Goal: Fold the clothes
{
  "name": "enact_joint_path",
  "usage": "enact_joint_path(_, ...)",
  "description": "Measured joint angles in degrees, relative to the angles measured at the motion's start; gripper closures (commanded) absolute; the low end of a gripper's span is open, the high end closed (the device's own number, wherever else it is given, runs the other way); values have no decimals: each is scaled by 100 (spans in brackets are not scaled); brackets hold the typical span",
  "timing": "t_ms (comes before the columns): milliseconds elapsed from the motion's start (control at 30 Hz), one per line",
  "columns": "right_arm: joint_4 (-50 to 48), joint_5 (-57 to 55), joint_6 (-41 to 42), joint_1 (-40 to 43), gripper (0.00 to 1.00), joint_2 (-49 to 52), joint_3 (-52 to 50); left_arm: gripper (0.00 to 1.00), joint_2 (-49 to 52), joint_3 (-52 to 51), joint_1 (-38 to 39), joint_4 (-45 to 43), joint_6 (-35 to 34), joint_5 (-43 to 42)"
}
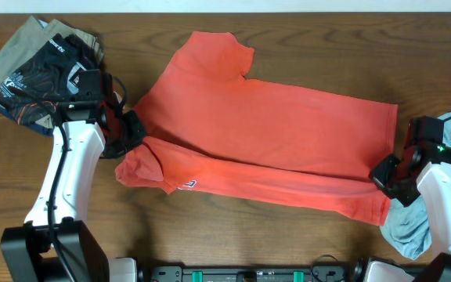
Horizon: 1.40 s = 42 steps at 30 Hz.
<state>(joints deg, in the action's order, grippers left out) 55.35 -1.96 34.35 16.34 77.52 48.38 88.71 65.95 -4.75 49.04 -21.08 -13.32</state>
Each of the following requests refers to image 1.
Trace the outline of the red t-shirt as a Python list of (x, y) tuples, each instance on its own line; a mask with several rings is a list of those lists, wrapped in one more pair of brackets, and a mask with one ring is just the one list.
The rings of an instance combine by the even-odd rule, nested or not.
[(135, 105), (147, 135), (117, 180), (383, 225), (390, 201), (368, 175), (393, 150), (397, 106), (250, 79), (253, 61), (230, 33), (193, 32)]

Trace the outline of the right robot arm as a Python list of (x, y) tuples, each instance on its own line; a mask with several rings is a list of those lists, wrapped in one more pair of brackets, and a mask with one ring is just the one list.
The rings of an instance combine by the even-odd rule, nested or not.
[(357, 281), (451, 281), (451, 147), (442, 141), (444, 125), (434, 117), (411, 119), (402, 156), (387, 156), (369, 174), (406, 207), (423, 198), (435, 259), (420, 269), (370, 258), (355, 268)]

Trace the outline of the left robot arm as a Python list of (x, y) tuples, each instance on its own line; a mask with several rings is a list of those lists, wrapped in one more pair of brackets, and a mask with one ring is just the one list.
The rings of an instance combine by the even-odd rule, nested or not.
[(40, 193), (22, 226), (3, 231), (1, 250), (14, 281), (136, 281), (133, 258), (107, 258), (87, 227), (96, 165), (141, 144), (137, 114), (124, 112), (110, 74), (83, 70), (72, 96), (36, 96), (10, 86), (52, 118), (53, 150)]

